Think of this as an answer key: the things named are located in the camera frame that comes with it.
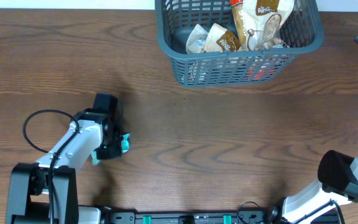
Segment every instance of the food packet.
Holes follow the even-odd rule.
[[[271,40],[256,46],[254,50],[270,50],[270,49],[277,49],[277,48],[290,48],[290,47],[284,42],[284,40],[278,37],[273,37]]]
[[[218,24],[212,26],[206,38],[206,52],[237,52],[240,49],[240,41],[233,32]]]
[[[245,42],[241,42],[243,50],[255,50],[256,47],[261,48],[261,45],[270,42],[291,14],[294,5],[294,0],[241,2],[242,0],[231,0],[233,14],[237,15],[237,19],[234,15],[237,32],[239,35],[245,34]]]
[[[200,25],[196,25],[186,42],[186,52],[188,54],[197,54],[205,52],[205,41],[208,32]]]

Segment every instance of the green connector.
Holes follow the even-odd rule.
[[[143,224],[152,224],[152,217],[143,217]]]
[[[223,224],[231,224],[231,215],[223,216]]]

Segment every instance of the wood grain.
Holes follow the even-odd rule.
[[[263,85],[184,89],[157,44],[153,11],[0,9],[0,223],[9,175],[41,154],[21,128],[36,110],[76,113],[96,92],[124,104],[132,149],[78,173],[84,205],[141,212],[269,206],[316,178],[330,149],[358,155],[358,13],[321,13],[323,46]],[[51,148],[68,121],[29,137]],[[343,207],[358,223],[358,204]]]

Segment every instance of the black mount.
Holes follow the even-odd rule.
[[[92,108],[78,112],[74,117],[95,121],[103,125],[103,143],[96,151],[97,159],[115,159],[122,156],[121,133],[114,123],[118,99],[109,94],[98,93]]]
[[[134,213],[104,211],[103,224],[244,224],[236,212],[196,212],[196,213]],[[248,224],[268,223],[265,220],[266,209],[250,208],[241,210],[239,216]],[[327,212],[316,218],[311,224],[338,224],[335,211]]]
[[[288,224],[290,222],[287,221],[282,216],[282,210],[284,205],[284,200],[286,198],[281,198],[276,204],[271,206],[268,210],[267,217],[266,217],[266,223],[272,223],[272,224]]]
[[[46,203],[31,202],[30,195],[40,195],[48,183],[45,176],[48,169],[38,164],[23,164],[13,168],[9,184],[5,224],[38,223],[42,217],[48,217],[49,206]],[[78,223],[78,199],[75,169],[66,166],[53,171],[55,214],[59,223]]]
[[[353,157],[334,150],[323,156],[318,167],[318,180],[325,192],[334,192],[358,202],[358,180],[351,169],[353,160]]]

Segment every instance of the robotic arm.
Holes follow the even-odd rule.
[[[281,215],[273,219],[273,223],[311,223],[335,207],[332,203],[322,208],[330,200],[338,205],[358,202],[358,157],[327,152],[320,162],[318,179],[298,194],[285,198],[281,205],[279,203],[275,209]]]
[[[97,94],[92,108],[74,116],[80,125],[75,136],[72,137],[77,127],[72,121],[67,133],[49,153],[34,164],[19,163],[13,168],[5,223],[50,223],[49,206],[31,202],[30,195],[50,194],[50,165],[54,153],[64,144],[53,165],[54,222],[101,223],[100,209],[78,206],[75,174],[91,154],[97,160],[121,157],[122,137],[114,124],[117,102],[111,95]]]
[[[76,170],[81,169],[89,155],[103,160],[121,157],[124,152],[119,127],[114,123],[116,108],[117,98],[97,94],[92,108],[74,116],[80,125],[79,131],[76,122],[71,122],[67,133],[49,153],[34,164],[19,163],[13,168],[5,224],[309,224],[334,208],[335,203],[358,202],[358,157],[329,151],[320,162],[318,178],[298,194],[282,198],[269,211],[256,208],[237,213],[135,214],[114,213],[107,207],[79,206]],[[62,150],[52,167],[53,206],[32,202],[30,195],[50,193],[48,175],[53,156],[59,149]],[[54,211],[52,222],[50,210]]]

